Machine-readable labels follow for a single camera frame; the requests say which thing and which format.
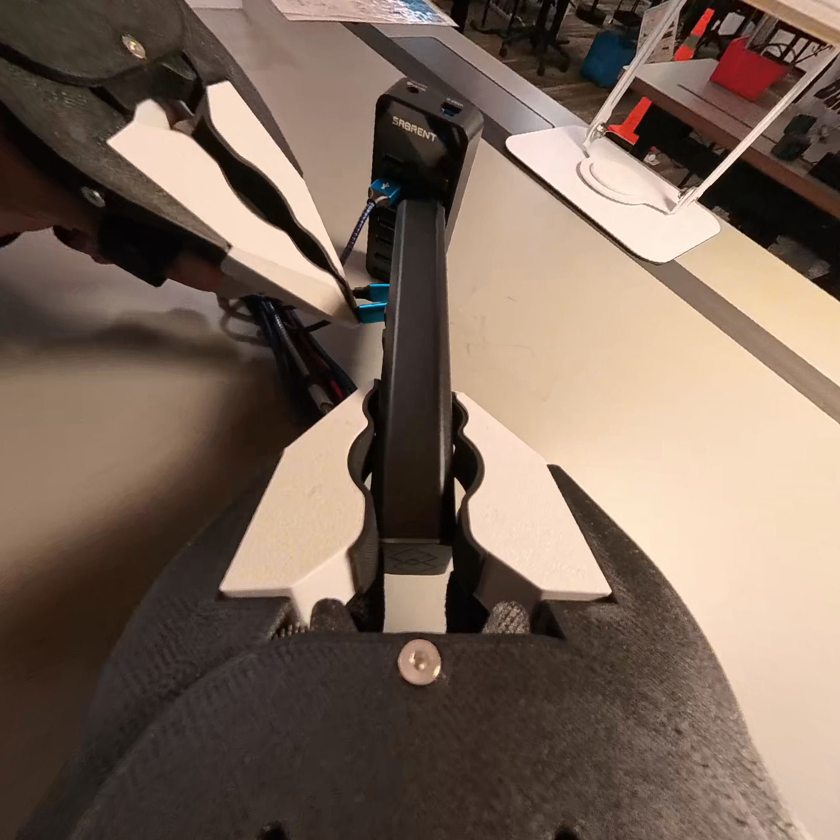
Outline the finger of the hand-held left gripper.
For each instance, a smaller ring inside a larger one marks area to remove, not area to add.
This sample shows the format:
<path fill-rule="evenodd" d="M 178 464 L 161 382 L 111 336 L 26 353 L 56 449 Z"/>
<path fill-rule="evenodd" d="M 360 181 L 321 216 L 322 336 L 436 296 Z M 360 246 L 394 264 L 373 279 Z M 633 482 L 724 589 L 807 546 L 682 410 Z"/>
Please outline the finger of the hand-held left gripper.
<path fill-rule="evenodd" d="M 359 323 L 346 279 L 340 286 L 258 216 L 201 145 L 202 103 L 192 132 L 186 133 L 171 125 L 161 104 L 142 101 L 108 145 L 222 239 L 226 290 L 278 298 L 330 322 Z"/>
<path fill-rule="evenodd" d="M 343 268 L 302 174 L 233 83 L 205 89 L 201 145 L 234 190 L 313 265 L 345 286 Z"/>

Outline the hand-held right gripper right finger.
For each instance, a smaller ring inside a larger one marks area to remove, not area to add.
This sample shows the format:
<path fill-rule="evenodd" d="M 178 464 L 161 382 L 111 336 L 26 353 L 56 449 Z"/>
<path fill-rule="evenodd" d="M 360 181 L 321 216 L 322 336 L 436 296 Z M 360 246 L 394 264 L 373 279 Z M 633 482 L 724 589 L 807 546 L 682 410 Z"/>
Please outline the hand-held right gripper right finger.
<path fill-rule="evenodd" d="M 546 460 L 467 394 L 453 394 L 453 411 L 460 589 L 488 613 L 501 603 L 531 613 L 542 602 L 611 596 Z"/>

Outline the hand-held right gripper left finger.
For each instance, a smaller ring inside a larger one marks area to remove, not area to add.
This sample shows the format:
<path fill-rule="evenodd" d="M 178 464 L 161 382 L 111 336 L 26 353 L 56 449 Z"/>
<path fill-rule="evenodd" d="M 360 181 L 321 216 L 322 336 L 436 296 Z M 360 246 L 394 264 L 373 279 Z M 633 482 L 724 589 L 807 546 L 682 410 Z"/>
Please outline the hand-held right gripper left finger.
<path fill-rule="evenodd" d="M 303 622 L 316 604 L 348 605 L 376 576 L 378 541 L 362 477 L 375 384 L 322 416 L 280 457 L 219 585 L 230 598 L 286 597 Z"/>

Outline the slim black usb hub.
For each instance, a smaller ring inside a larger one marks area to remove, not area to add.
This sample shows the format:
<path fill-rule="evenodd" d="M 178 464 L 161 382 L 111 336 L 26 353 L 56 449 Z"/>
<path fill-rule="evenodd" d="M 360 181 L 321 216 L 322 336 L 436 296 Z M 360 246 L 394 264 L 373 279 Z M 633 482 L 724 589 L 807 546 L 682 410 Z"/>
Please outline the slim black usb hub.
<path fill-rule="evenodd" d="M 372 477 L 384 630 L 439 634 L 456 522 L 445 211 L 439 203 L 413 199 L 399 206 L 393 258 Z"/>

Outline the thick black usb hub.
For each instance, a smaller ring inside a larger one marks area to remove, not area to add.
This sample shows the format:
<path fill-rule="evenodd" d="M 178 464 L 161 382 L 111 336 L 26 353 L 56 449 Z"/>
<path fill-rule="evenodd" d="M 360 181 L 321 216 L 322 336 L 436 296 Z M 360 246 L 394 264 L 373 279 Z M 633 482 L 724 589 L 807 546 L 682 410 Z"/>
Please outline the thick black usb hub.
<path fill-rule="evenodd" d="M 367 218 L 365 258 L 371 278 L 390 279 L 399 202 L 440 203 L 449 244 L 483 126 L 476 107 L 411 78 L 378 97 L 369 189 L 374 207 Z"/>

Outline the person's left hand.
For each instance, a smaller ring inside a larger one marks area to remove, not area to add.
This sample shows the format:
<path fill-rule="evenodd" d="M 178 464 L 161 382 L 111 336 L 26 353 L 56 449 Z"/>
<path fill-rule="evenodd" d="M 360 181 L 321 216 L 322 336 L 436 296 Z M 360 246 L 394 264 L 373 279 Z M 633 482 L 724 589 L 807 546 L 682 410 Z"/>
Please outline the person's left hand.
<path fill-rule="evenodd" d="M 99 220 L 93 208 L 76 194 L 52 181 L 1 132 L 1 237 L 13 240 L 27 233 L 51 229 L 67 247 L 100 265 L 112 260 L 99 248 Z M 163 252 L 169 260 L 157 275 L 200 291 L 220 293 L 223 271 L 201 255 L 181 248 Z"/>

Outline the printed paper sheet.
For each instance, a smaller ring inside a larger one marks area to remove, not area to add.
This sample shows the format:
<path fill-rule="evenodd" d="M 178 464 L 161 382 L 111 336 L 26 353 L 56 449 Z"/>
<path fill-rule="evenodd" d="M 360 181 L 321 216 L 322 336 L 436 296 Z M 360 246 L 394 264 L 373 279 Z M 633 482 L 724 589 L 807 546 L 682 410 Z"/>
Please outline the printed paper sheet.
<path fill-rule="evenodd" d="M 427 1 L 273 1 L 291 21 L 366 25 L 434 25 L 455 28 L 455 21 Z"/>

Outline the white lamp stand base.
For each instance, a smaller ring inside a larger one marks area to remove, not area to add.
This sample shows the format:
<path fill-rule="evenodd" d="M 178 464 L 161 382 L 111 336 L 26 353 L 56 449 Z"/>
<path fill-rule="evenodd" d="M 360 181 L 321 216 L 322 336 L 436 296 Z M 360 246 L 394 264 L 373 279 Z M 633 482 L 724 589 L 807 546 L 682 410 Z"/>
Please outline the white lamp stand base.
<path fill-rule="evenodd" d="M 700 205 L 700 198 L 838 57 L 838 46 L 825 44 L 825 56 L 709 176 L 698 186 L 680 192 L 643 162 L 607 140 L 606 133 L 615 106 L 669 27 L 676 23 L 685 5 L 685 1 L 665 4 L 656 27 L 637 47 L 631 64 L 587 127 L 578 125 L 515 134 L 506 143 L 507 151 L 518 162 L 574 205 L 601 231 L 633 256 L 658 265 L 684 255 L 720 232 L 717 217 Z"/>

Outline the black office chair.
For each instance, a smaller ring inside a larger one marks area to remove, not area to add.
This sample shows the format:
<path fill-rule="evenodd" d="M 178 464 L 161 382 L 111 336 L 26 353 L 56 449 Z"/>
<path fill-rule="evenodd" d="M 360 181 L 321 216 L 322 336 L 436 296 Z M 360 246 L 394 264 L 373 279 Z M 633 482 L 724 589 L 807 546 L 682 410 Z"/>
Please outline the black office chair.
<path fill-rule="evenodd" d="M 568 71 L 571 66 L 571 57 L 564 48 L 567 42 L 559 39 L 559 32 L 571 1 L 541 1 L 534 23 L 516 27 L 516 12 L 520 5 L 522 2 L 514 3 L 511 19 L 500 43 L 499 57 L 505 59 L 511 46 L 528 41 L 538 58 L 537 73 L 540 77 L 545 75 L 551 50 L 556 53 L 559 70 Z"/>

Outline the blue bag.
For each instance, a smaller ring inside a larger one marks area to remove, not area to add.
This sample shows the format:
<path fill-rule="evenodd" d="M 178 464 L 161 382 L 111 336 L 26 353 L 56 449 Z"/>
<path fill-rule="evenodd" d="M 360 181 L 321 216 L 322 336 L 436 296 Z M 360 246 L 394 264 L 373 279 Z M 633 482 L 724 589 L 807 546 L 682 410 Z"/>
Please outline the blue bag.
<path fill-rule="evenodd" d="M 601 89 L 612 89 L 625 66 L 633 60 L 637 47 L 637 33 L 623 29 L 608 29 L 592 41 L 580 68 L 585 81 Z"/>

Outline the orange traffic cone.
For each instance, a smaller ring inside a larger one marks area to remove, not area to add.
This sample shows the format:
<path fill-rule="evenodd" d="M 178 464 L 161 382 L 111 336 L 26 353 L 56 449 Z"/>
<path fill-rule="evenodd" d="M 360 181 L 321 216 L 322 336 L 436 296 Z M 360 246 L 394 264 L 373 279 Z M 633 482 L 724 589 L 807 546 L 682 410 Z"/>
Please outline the orange traffic cone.
<path fill-rule="evenodd" d="M 674 62 L 691 60 L 698 48 L 699 42 L 704 35 L 713 15 L 715 13 L 714 7 L 707 7 L 702 14 L 692 19 L 692 28 L 690 29 L 685 40 L 677 47 L 673 57 Z"/>
<path fill-rule="evenodd" d="M 625 120 L 620 123 L 611 124 L 607 128 L 607 133 L 629 147 L 635 146 L 638 141 L 637 129 L 652 104 L 649 98 L 642 97 L 626 116 Z"/>

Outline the brown wooden table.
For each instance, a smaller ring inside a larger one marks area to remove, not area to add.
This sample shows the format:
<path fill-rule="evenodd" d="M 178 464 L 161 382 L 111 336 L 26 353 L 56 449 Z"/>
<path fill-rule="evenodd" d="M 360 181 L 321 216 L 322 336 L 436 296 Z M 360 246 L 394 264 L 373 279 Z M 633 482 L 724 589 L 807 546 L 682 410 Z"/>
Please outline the brown wooden table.
<path fill-rule="evenodd" d="M 633 79 L 631 89 L 688 124 L 702 137 L 733 151 L 775 106 L 776 97 L 767 91 L 753 102 L 711 82 L 716 64 L 713 59 L 693 59 L 646 65 Z M 818 209 L 839 218 L 838 190 L 811 173 L 825 154 L 838 152 L 837 130 L 830 140 L 815 140 L 795 161 L 782 161 L 772 153 L 799 109 L 797 101 L 782 111 L 739 156 L 738 162 L 750 165 Z"/>

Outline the red plastic bin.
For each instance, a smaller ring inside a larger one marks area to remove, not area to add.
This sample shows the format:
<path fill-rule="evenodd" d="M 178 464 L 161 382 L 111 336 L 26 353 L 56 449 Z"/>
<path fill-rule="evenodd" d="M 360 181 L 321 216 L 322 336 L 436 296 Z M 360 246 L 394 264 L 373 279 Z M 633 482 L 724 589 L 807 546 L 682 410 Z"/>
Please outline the red plastic bin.
<path fill-rule="evenodd" d="M 730 93 L 756 102 L 790 72 L 787 64 L 748 47 L 748 38 L 735 38 L 722 53 L 709 82 Z"/>

